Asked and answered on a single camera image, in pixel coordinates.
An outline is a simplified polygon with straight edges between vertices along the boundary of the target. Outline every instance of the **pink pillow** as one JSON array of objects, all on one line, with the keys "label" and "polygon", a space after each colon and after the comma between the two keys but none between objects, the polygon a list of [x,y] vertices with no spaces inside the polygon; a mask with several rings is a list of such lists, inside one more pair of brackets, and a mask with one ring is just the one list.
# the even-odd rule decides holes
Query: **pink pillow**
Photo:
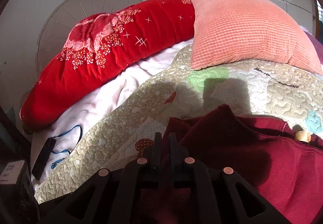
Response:
[{"label": "pink pillow", "polygon": [[242,59],[287,63],[322,75],[313,44],[296,21],[268,0],[192,0],[191,67]]}]

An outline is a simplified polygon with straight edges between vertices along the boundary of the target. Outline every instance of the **bed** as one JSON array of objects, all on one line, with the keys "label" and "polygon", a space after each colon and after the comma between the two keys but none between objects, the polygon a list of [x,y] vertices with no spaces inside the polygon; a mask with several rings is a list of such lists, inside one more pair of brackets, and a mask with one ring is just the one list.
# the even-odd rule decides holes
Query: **bed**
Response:
[{"label": "bed", "polygon": [[[55,109],[51,98],[42,98],[46,92],[57,91],[54,101],[60,105],[65,93],[74,97],[83,90],[77,83],[69,88],[73,79],[85,88],[84,80],[93,83],[87,88],[89,94],[84,90],[82,99],[33,137],[31,167],[47,138],[75,125],[81,125],[85,133],[79,142],[78,129],[60,137],[40,180],[32,178],[39,203],[74,191],[101,168],[120,169],[140,157],[155,132],[164,134],[170,117],[203,116],[222,104],[238,116],[273,116],[294,131],[323,137],[323,81],[314,74],[322,70],[311,41],[289,15],[268,0],[237,0],[233,5],[230,1],[148,0],[115,14],[88,17],[73,28],[62,53],[42,72],[22,112],[28,114],[31,107],[34,113],[26,115],[25,121],[46,126],[49,120],[41,121],[43,111],[35,108],[44,101],[47,110]],[[249,5],[254,3],[250,14]],[[216,11],[210,14],[212,7]],[[194,45],[192,39],[184,39],[193,35]],[[161,51],[165,41],[170,45],[183,42]],[[91,58],[94,53],[96,64]],[[223,56],[229,60],[222,61]],[[195,66],[196,59],[200,66]],[[56,84],[45,81],[61,73]],[[96,86],[103,79],[109,82]],[[64,94],[55,88],[58,84],[67,84],[62,87]],[[39,121],[30,120],[33,114]],[[69,156],[57,154],[65,149],[73,151]]]},{"label": "bed", "polygon": [[[171,48],[167,48],[129,66],[115,79],[91,92],[71,106],[48,129],[35,132],[31,145],[31,168],[33,168],[44,143],[49,137],[57,136],[62,132],[68,131],[75,125],[80,125],[83,132],[87,133],[97,121],[124,103],[141,84],[169,67],[178,51],[192,43],[193,39],[175,44]],[[80,129],[75,129],[67,135],[58,138],[54,151],[73,150],[79,136]],[[51,153],[41,178],[36,180],[33,175],[31,176],[35,190],[51,174],[51,164],[64,157],[66,157],[66,153]]]},{"label": "bed", "polygon": [[220,104],[228,104],[239,116],[274,116],[297,131],[301,127],[323,137],[323,81],[314,74],[264,60],[194,71],[190,68],[191,52],[191,45],[181,49],[171,66],[104,115],[38,186],[38,202],[75,190],[100,168],[124,167],[140,152],[136,143],[152,140],[154,132],[163,134],[169,117],[202,116]]}]

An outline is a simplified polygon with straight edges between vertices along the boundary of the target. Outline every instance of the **maroon cloth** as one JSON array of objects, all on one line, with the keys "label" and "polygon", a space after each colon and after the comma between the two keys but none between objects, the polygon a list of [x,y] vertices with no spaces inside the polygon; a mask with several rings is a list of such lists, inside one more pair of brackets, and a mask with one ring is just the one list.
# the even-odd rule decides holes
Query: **maroon cloth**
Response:
[{"label": "maroon cloth", "polygon": [[[168,135],[208,167],[236,170],[293,224],[309,224],[323,205],[323,141],[295,141],[287,122],[265,117],[236,117],[222,105],[206,116],[170,118],[162,140],[162,166],[168,167]],[[190,190],[165,184],[143,191],[140,216],[148,223],[194,223]]]},{"label": "maroon cloth", "polygon": [[311,40],[318,56],[320,59],[321,64],[323,65],[323,45],[314,37],[312,36],[310,33],[305,32],[306,35],[308,36],[308,38]]}]

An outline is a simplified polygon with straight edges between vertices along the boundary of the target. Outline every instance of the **dark red fabric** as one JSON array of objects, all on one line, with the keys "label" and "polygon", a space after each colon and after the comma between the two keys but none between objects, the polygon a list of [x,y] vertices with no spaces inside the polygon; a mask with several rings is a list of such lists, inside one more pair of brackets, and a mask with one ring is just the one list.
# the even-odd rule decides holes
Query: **dark red fabric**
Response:
[{"label": "dark red fabric", "polygon": [[[168,162],[168,135],[208,167],[236,170],[293,224],[309,224],[323,205],[323,142],[294,140],[287,123],[264,117],[236,117],[222,105],[201,118],[170,118],[162,140],[163,166]],[[163,184],[144,191],[141,218],[149,223],[194,223],[189,189]]]},{"label": "dark red fabric", "polygon": [[190,0],[148,0],[78,23],[43,70],[21,119],[32,131],[53,123],[82,97],[129,65],[194,36]]},{"label": "dark red fabric", "polygon": [[323,45],[314,36],[312,36],[308,32],[305,32],[305,33],[308,36],[308,38],[311,40],[311,42],[312,42],[312,44],[319,56],[320,62],[323,65]]}]

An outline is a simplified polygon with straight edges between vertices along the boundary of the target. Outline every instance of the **beige quilt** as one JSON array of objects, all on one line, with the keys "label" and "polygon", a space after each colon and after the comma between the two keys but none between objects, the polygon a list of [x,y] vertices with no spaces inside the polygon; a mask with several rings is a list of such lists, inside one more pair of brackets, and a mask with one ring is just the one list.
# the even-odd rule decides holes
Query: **beige quilt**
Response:
[{"label": "beige quilt", "polygon": [[123,168],[137,157],[135,143],[164,133],[169,117],[202,116],[220,104],[236,115],[270,115],[296,131],[323,137],[323,81],[308,71],[263,60],[190,68],[192,47],[167,70],[142,84],[119,108],[84,135],[74,151],[36,190],[39,203],[77,189],[100,168]]}]

